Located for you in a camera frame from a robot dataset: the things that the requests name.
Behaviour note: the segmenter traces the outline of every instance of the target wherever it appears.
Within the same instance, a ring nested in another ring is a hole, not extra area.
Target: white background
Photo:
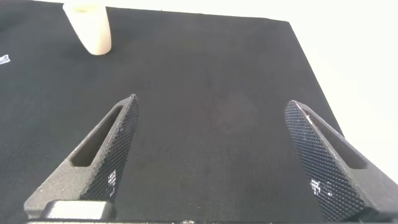
[[[100,2],[290,22],[346,139],[398,183],[398,1]]]

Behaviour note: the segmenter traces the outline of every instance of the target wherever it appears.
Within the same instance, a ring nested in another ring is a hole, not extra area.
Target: cup
[[[63,10],[89,53],[104,55],[111,50],[111,30],[105,6],[65,3]]]

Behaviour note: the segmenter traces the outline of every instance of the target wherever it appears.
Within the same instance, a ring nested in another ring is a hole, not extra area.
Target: black fabric surface
[[[319,222],[284,122],[289,100],[338,124],[288,22],[108,9],[112,51],[90,55],[61,4],[0,3],[0,222],[119,100],[139,128],[120,220]]]

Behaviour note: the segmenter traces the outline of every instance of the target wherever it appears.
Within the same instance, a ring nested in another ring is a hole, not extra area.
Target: black cloth
[[[289,100],[338,124],[288,22],[108,8],[90,55],[61,4],[0,3],[0,222],[119,100],[140,121],[120,220],[319,222],[284,122]]]

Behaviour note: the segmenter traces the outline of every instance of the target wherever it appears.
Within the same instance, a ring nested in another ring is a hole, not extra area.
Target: white plastic cup
[[[105,6],[65,3],[63,10],[89,53],[104,55],[111,50],[111,30]]]

